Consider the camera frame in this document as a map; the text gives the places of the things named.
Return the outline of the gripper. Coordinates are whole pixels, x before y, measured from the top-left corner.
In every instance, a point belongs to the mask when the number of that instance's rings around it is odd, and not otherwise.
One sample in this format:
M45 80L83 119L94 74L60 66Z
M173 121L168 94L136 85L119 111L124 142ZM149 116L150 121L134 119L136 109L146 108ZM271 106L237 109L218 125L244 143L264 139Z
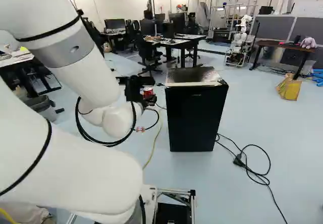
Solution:
M125 84L125 97L127 101L140 102L142 95L140 94L140 80L137 75L132 75L126 79ZM144 107L155 106L157 96L149 96L143 99L142 105Z

